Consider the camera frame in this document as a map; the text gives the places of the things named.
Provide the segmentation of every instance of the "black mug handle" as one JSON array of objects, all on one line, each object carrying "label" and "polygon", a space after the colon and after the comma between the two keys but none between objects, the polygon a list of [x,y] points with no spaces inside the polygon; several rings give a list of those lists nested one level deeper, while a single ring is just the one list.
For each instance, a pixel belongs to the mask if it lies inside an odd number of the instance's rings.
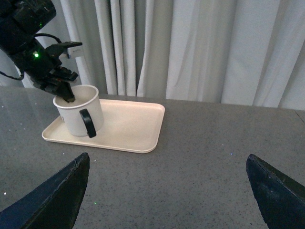
[{"label": "black mug handle", "polygon": [[96,136],[96,131],[93,125],[93,121],[87,109],[80,110],[81,118],[85,123],[87,134],[89,138]]}]

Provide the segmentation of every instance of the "black cable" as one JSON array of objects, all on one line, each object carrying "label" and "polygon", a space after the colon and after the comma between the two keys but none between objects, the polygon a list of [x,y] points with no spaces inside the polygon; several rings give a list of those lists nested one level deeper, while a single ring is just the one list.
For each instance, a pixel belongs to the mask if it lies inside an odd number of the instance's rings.
[{"label": "black cable", "polygon": [[4,76],[6,76],[6,77],[8,77],[8,78],[10,78],[10,79],[13,79],[13,80],[19,80],[19,81],[21,81],[21,80],[23,80],[24,79],[24,71],[22,71],[22,70],[20,70],[20,77],[19,78],[15,78],[15,77],[13,77],[13,76],[9,76],[9,75],[7,75],[7,74],[5,74],[5,73],[3,73],[3,72],[1,72],[0,71],[0,74],[1,75],[4,75]]},{"label": "black cable", "polygon": [[34,37],[52,37],[53,39],[55,39],[57,41],[57,43],[62,43],[58,37],[55,37],[55,36],[53,36],[51,34],[47,34],[47,33],[37,33],[37,34],[35,34]]}]

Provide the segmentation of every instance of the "gray countertop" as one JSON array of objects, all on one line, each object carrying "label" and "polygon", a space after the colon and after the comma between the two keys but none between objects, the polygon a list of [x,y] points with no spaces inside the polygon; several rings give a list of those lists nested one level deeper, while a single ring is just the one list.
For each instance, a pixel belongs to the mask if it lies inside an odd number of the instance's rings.
[{"label": "gray countertop", "polygon": [[157,147],[136,154],[45,141],[59,115],[52,97],[0,87],[0,211],[82,152],[91,168],[75,229],[267,228],[250,154],[305,184],[303,111],[100,95],[165,107]]}]

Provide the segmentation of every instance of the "cream tray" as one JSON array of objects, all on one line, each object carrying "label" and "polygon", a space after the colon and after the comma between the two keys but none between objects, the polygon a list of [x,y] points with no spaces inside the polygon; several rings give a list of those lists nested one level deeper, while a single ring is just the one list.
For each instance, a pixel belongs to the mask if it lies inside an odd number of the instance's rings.
[{"label": "cream tray", "polygon": [[104,124],[96,137],[76,137],[59,116],[43,132],[46,141],[148,153],[158,143],[165,108],[160,104],[100,99]]}]

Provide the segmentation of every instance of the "curtain fold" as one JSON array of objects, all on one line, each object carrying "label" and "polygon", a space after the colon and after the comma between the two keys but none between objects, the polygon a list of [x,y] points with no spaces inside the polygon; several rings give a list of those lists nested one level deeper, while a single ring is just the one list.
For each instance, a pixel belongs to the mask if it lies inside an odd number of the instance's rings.
[{"label": "curtain fold", "polygon": [[[304,0],[60,0],[41,32],[101,93],[305,110]],[[49,38],[39,37],[44,47]],[[18,70],[0,52],[0,71]],[[32,87],[0,77],[0,85]]]}]

